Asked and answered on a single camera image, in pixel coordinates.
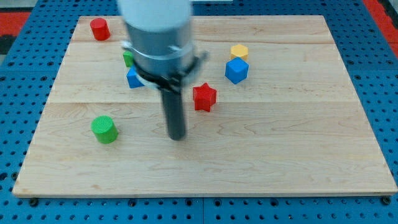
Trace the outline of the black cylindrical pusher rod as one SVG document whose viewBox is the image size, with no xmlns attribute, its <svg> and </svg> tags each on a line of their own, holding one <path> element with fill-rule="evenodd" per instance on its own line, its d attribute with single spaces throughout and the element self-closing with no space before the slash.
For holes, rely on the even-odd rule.
<svg viewBox="0 0 398 224">
<path fill-rule="evenodd" d="M 182 140 L 186 135 L 182 94 L 166 89 L 161 89 L 160 92 L 169 138 Z"/>
</svg>

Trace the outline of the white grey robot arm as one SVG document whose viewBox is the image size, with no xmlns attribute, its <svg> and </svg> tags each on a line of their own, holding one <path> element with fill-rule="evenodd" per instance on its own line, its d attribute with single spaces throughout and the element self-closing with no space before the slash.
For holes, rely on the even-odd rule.
<svg viewBox="0 0 398 224">
<path fill-rule="evenodd" d="M 118 0 L 127 29 L 124 49 L 134 57 L 138 80 L 160 91 L 167 132 L 186 135 L 182 91 L 200 74 L 207 52 L 196 54 L 188 0 Z"/>
</svg>

